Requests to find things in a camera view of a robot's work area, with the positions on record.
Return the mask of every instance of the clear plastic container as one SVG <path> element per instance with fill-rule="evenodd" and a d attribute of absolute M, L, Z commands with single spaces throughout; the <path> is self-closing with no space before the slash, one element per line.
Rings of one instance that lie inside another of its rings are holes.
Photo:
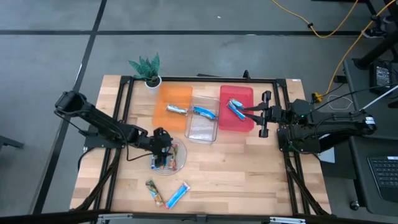
<path fill-rule="evenodd" d="M 218 119 L 212 120 L 192 111 L 194 106 L 210 110 L 217 118 L 220 111 L 220 101 L 207 96 L 193 96 L 187 115 L 185 137 L 196 143 L 211 144 L 216 140 Z"/>

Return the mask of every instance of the red tray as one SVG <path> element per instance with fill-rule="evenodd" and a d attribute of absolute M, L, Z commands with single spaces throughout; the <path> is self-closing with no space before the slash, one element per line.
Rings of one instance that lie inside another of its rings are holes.
<path fill-rule="evenodd" d="M 234 98 L 244 107 L 253 106 L 253 89 L 250 87 L 222 85 L 220 88 L 220 115 L 218 127 L 221 130 L 249 132 L 254 128 L 254 121 L 250 118 L 241 121 L 226 105 L 230 98 Z"/>

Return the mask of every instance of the colorful snack package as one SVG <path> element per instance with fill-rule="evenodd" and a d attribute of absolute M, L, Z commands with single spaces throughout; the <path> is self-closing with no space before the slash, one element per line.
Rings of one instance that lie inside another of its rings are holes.
<path fill-rule="evenodd" d="M 179 113 L 179 114 L 182 114 L 182 115 L 187 115 L 188 114 L 188 110 L 181 109 L 181 108 L 178 108 L 178 107 L 173 106 L 173 105 L 167 105 L 166 110 L 174 112 L 174 113 Z"/>
<path fill-rule="evenodd" d="M 159 191 L 157 190 L 154 181 L 153 180 L 147 180 L 147 182 L 145 182 L 145 185 L 149 189 L 150 194 L 152 195 L 152 197 L 155 199 L 156 205 L 158 207 L 164 205 L 164 201 L 163 201 L 162 197 L 160 196 Z"/>
<path fill-rule="evenodd" d="M 239 102 L 238 100 L 235 100 L 234 98 L 229 99 L 229 101 L 235 105 L 235 107 L 239 110 L 244 110 L 244 106 L 241 102 Z"/>
<path fill-rule="evenodd" d="M 166 208 L 172 209 L 174 205 L 182 198 L 185 193 L 187 193 L 191 189 L 187 183 L 183 182 L 181 187 L 174 193 L 174 195 L 169 199 L 166 203 Z"/>
<path fill-rule="evenodd" d="M 240 111 L 236 108 L 235 104 L 234 104 L 231 100 L 228 102 L 228 104 L 227 104 L 226 106 L 227 106 L 232 112 L 234 112 L 234 113 L 238 116 L 238 118 L 239 118 L 241 121 L 244 121 L 244 120 L 246 119 L 245 115 L 242 114 L 242 112 L 240 112 Z"/>
<path fill-rule="evenodd" d="M 216 120 L 217 119 L 217 116 L 213 112 L 211 112 L 210 110 L 208 110 L 206 108 L 202 108 L 200 106 L 194 106 L 192 108 L 192 110 L 196 114 L 199 114 L 200 116 L 204 116 L 204 117 L 206 117 L 208 119 L 211 119 L 211 120 Z"/>
<path fill-rule="evenodd" d="M 177 170 L 177 161 L 176 161 L 176 156 L 177 156 L 177 150 L 178 150 L 178 144 L 173 144 L 171 151 L 170 152 L 172 155 L 170 155 L 170 163 L 169 163 L 169 169 L 171 170 Z"/>

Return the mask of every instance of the keyboard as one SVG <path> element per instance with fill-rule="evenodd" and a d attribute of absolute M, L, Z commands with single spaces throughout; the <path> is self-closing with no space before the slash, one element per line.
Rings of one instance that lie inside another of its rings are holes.
<path fill-rule="evenodd" d="M 398 156 L 369 157 L 381 198 L 398 203 Z"/>

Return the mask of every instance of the yellow cable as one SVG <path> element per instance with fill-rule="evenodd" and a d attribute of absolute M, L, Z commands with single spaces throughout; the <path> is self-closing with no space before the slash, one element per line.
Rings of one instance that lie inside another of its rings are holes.
<path fill-rule="evenodd" d="M 396 1 L 397 1 L 397 0 L 392 0 L 391 2 L 389 2 L 388 4 L 386 4 L 386 6 L 384 6 L 376 15 L 377 15 L 377 16 L 380 16 L 380 14 L 381 14 L 384 10 L 386 10 L 392 3 L 396 2 Z M 300 16 L 300 15 L 294 13 L 294 12 L 291 12 L 291 11 L 285 9 L 285 8 L 282 7 L 280 4 L 278 4 L 275 0 L 272 0 L 272 2 L 274 2 L 277 6 L 279 6 L 281 9 L 285 10 L 286 12 L 290 13 L 291 15 L 297 16 L 298 18 L 302 19 L 302 20 L 303 20 L 304 22 L 306 22 L 307 24 L 310 24 L 310 22 L 307 21 L 304 17 L 302 17 L 302 16 Z M 324 38 L 330 37 L 331 35 L 333 35 L 333 34 L 344 24 L 344 22 L 347 20 L 347 18 L 349 17 L 349 15 L 352 13 L 352 11 L 353 11 L 353 9 L 355 8 L 355 5 L 356 5 L 357 3 L 358 3 L 358 0 L 355 1 L 353 7 L 352 7 L 352 8 L 349 10 L 349 12 L 347 13 L 347 16 L 343 19 L 343 21 L 340 23 L 340 25 L 339 25 L 332 33 L 330 33 L 330 34 L 328 34 L 328 35 L 326 35 L 326 36 L 321 36 L 321 35 L 319 35 L 319 34 L 315 31 L 315 29 L 314 29 L 312 26 L 310 27 L 311 30 L 312 30 L 312 31 L 314 32 L 314 34 L 315 34 L 317 37 L 319 37 L 319 38 L 323 38 L 323 39 L 324 39 Z M 363 36 L 363 32 L 364 32 L 365 30 L 367 30 L 367 29 L 372 25 L 372 23 L 373 23 L 373 21 L 371 21 L 371 22 L 365 27 L 365 29 L 363 29 L 363 30 L 361 31 L 361 34 L 358 36 L 358 38 L 355 40 L 355 42 L 349 47 L 349 49 L 347 50 L 347 52 L 344 54 L 343 58 L 342 58 L 342 59 L 340 60 L 340 62 L 338 63 L 338 65 L 337 65 L 337 67 L 336 67 L 336 69 L 335 69 L 335 72 L 333 73 L 333 75 L 332 75 L 332 77 L 331 77 L 331 80 L 330 80 L 330 83 L 329 83 L 329 87 L 328 87 L 326 93 L 323 94 L 322 96 L 318 96 L 318 98 L 321 98 L 321 97 L 323 97 L 324 95 L 326 95 L 326 94 L 329 93 L 330 88 L 331 88 L 331 86 L 332 86 L 332 84 L 333 84 L 333 79 L 335 78 L 335 76 L 336 76 L 336 74 L 337 74 L 337 71 L 338 71 L 338 69 L 340 68 L 341 64 L 343 63 L 344 59 L 347 57 L 347 55 L 351 52 L 351 50 L 353 49 L 353 47 L 358 43 L 358 41 L 360 40 L 360 38 Z"/>
<path fill-rule="evenodd" d="M 392 3 L 396 2 L 396 1 L 397 1 L 397 0 L 392 0 L 391 2 L 389 2 L 388 4 L 386 4 L 386 6 L 384 6 L 384 7 L 376 14 L 376 16 L 380 16 L 380 14 L 381 14 L 384 10 L 386 10 Z M 331 77 L 328 90 L 326 91 L 326 93 L 325 93 L 324 95 L 326 95 L 326 94 L 329 93 L 330 88 L 331 88 L 331 85 L 333 84 L 333 79 L 334 79 L 334 77 L 336 76 L 336 73 L 337 73 L 338 69 L 340 68 L 340 65 L 343 63 L 344 59 L 347 57 L 347 55 L 349 54 L 349 52 L 353 49 L 353 47 L 356 45 L 356 43 L 358 43 L 358 41 L 360 40 L 360 38 L 363 36 L 363 32 L 365 32 L 365 31 L 372 25 L 372 23 L 373 23 L 373 21 L 371 21 L 371 22 L 365 27 L 365 29 L 363 29 L 363 30 L 361 31 L 361 34 L 358 36 L 358 38 L 355 40 L 355 42 L 349 47 L 349 49 L 347 50 L 347 52 L 344 54 L 343 58 L 342 58 L 342 59 L 340 60 L 340 62 L 338 63 L 338 65 L 337 65 L 337 67 L 336 67 L 336 69 L 335 69 L 335 72 L 333 73 L 333 76 Z"/>
<path fill-rule="evenodd" d="M 328 37 L 332 36 L 333 34 L 335 34 L 335 32 L 337 32 L 338 29 L 340 29 L 340 27 L 346 22 L 347 18 L 349 17 L 349 15 L 350 15 L 350 14 L 352 13 L 352 11 L 354 10 L 354 8 L 355 8 L 356 4 L 358 3 L 358 1 L 359 1 L 359 0 L 356 0 L 356 1 L 355 1 L 355 3 L 353 4 L 353 7 L 351 7 L 351 9 L 349 10 L 349 12 L 347 13 L 347 16 L 342 20 L 342 22 L 340 22 L 340 24 L 337 26 L 337 28 L 336 28 L 333 32 L 331 32 L 331 33 L 328 34 L 328 35 L 322 36 L 322 35 L 319 35 L 319 34 L 316 32 L 316 30 L 313 28 L 313 26 L 310 26 L 312 32 L 313 32 L 317 37 L 322 38 L 322 39 L 328 38 Z M 282 7 L 279 3 L 277 3 L 275 0 L 272 0 L 272 2 L 274 2 L 277 6 L 279 6 L 281 9 L 285 10 L 286 12 L 290 13 L 291 15 L 297 16 L 298 18 L 302 19 L 302 20 L 303 20 L 304 22 L 306 22 L 307 24 L 310 24 L 310 22 L 307 21 L 304 17 L 302 17 L 302 16 L 300 16 L 300 15 L 298 15 L 298 14 L 292 12 L 292 11 L 289 11 L 289 10 L 285 9 L 285 8 Z"/>

